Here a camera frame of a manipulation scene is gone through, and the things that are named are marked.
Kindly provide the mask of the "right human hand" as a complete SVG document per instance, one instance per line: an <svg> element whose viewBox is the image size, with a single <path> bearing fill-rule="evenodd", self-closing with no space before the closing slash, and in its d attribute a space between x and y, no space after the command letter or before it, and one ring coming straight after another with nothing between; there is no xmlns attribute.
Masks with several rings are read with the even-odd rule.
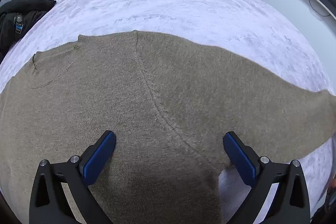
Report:
<svg viewBox="0 0 336 224"><path fill-rule="evenodd" d="M327 194L330 194L333 190L335 190L335 188L336 188L336 177L333 177L329 181Z"/></svg>

